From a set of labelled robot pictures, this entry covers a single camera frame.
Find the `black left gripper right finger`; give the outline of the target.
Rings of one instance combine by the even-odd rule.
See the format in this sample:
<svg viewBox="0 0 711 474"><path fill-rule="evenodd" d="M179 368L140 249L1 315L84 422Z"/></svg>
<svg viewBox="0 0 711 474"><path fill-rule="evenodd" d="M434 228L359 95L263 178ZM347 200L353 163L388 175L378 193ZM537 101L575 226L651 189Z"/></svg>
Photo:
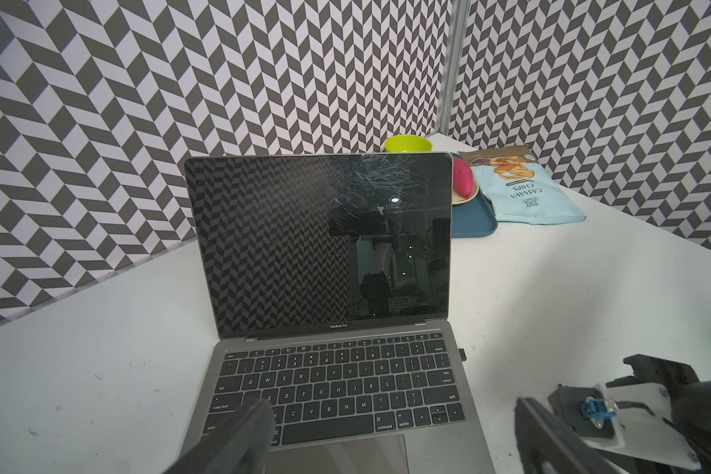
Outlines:
<svg viewBox="0 0 711 474"><path fill-rule="evenodd" d="M526 474L616 473L534 398L521 397L515 403L515 439Z"/></svg>

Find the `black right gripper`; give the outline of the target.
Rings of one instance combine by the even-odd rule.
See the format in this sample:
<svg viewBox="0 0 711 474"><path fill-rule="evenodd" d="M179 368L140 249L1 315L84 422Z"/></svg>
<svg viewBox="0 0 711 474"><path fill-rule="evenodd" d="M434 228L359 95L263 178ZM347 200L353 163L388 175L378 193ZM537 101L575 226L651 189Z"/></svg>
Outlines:
<svg viewBox="0 0 711 474"><path fill-rule="evenodd" d="M711 473L711 380L701 381L685 363L649 355L632 355L623 360L632 375L614 379L608 387L657 383L671 397L671 426L691 443L703 471Z"/></svg>

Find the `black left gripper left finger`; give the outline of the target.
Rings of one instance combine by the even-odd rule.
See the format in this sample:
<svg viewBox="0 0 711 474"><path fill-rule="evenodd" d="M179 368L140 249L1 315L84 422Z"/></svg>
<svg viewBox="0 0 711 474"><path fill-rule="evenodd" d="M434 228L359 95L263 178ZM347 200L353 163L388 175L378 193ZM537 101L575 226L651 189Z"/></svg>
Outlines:
<svg viewBox="0 0 711 474"><path fill-rule="evenodd" d="M252 399L220 422L165 473L264 473L275 426L270 402Z"/></svg>

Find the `grey laptop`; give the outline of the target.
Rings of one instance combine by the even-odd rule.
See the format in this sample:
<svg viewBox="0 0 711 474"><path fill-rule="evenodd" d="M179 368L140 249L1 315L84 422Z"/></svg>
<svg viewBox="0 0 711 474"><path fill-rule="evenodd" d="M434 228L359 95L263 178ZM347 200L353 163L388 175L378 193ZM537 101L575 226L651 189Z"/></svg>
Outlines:
<svg viewBox="0 0 711 474"><path fill-rule="evenodd" d="M218 343L183 454L252 399L265 473L490 473L450 322L448 153L198 157Z"/></svg>

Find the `teal plastic tray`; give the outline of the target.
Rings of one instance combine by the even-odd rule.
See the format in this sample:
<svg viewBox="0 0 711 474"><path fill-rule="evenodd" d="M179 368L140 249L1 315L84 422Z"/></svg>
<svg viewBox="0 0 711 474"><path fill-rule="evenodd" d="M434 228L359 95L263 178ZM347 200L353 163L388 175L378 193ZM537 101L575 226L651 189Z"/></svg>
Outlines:
<svg viewBox="0 0 711 474"><path fill-rule="evenodd" d="M498 228L494 211L483 193L464 205L452 205L452 237L481 238L492 235Z"/></svg>

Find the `cassava chips bag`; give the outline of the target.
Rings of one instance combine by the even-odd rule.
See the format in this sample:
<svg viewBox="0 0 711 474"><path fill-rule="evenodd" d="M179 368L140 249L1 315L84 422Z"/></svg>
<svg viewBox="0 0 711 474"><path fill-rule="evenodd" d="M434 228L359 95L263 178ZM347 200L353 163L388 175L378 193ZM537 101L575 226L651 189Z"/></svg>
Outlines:
<svg viewBox="0 0 711 474"><path fill-rule="evenodd" d="M526 145L462 151L459 157L501 222L560 225L586 219Z"/></svg>

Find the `cream patterned plate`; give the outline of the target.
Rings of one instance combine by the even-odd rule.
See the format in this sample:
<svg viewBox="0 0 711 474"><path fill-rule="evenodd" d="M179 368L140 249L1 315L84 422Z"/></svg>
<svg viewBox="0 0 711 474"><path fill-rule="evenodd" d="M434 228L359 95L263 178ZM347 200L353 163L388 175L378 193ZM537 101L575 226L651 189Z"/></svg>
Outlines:
<svg viewBox="0 0 711 474"><path fill-rule="evenodd" d="M468 191L468 194L464 195L458 191L456 185L453 185L452 189L452 204L453 205L464 205L464 203L469 203L472 199L475 199L479 194L479 184L473 175L468 175L462 180L459 185L462 191Z"/></svg>

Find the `magenta sweet potato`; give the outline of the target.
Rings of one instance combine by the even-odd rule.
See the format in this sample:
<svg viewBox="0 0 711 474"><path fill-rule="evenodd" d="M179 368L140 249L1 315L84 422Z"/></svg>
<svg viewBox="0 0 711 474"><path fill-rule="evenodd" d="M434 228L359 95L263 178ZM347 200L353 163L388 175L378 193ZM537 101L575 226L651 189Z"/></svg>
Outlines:
<svg viewBox="0 0 711 474"><path fill-rule="evenodd" d="M456 185L460 193L466 195L468 191L464 192L460 189L459 185L462 180L468 175L473 175L470 166L458 155L453 156L453 184Z"/></svg>

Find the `lime green bowl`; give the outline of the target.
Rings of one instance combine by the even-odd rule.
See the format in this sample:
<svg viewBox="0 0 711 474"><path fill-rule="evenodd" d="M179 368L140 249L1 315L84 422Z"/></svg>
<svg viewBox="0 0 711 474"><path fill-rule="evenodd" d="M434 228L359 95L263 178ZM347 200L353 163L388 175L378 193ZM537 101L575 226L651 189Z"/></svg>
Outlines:
<svg viewBox="0 0 711 474"><path fill-rule="evenodd" d="M431 152L433 144L422 136L399 134L385 140L384 149L390 153L422 153Z"/></svg>

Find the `aluminium corner post right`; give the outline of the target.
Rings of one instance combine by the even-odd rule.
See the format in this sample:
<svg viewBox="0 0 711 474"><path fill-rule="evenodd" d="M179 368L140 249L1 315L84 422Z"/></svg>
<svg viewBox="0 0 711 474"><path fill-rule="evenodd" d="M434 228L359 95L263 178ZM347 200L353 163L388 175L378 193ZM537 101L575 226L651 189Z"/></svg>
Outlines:
<svg viewBox="0 0 711 474"><path fill-rule="evenodd" d="M450 131L453 97L458 79L470 6L470 0L455 0L452 2L448 41L446 42L446 58L444 59L444 72L442 73L442 83L440 83L436 127L434 128L437 134L448 134Z"/></svg>

